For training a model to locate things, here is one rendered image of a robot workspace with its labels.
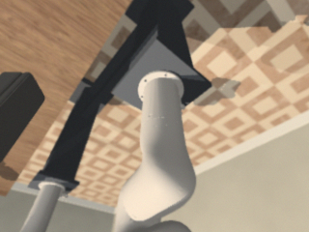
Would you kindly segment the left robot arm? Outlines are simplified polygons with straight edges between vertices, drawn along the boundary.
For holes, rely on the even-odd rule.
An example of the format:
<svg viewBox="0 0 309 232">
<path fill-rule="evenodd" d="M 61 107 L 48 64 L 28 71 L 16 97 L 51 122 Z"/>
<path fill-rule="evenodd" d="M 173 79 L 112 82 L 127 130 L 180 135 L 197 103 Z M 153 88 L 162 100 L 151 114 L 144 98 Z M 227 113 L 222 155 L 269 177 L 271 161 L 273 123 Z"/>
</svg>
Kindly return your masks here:
<svg viewBox="0 0 309 232">
<path fill-rule="evenodd" d="M 60 183 L 44 181 L 40 192 L 20 232 L 45 232 L 59 197 L 68 198 L 66 187 Z"/>
</svg>

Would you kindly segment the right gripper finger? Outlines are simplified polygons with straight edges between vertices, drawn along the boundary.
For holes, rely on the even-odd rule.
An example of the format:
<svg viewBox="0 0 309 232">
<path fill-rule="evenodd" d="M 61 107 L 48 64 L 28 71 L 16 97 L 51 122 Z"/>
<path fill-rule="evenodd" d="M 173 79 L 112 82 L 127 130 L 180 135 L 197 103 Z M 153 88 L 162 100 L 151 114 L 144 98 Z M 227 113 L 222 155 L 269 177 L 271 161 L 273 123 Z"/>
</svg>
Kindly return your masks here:
<svg viewBox="0 0 309 232">
<path fill-rule="evenodd" d="M 0 162 L 37 113 L 45 96 L 30 72 L 0 74 Z"/>
</svg>

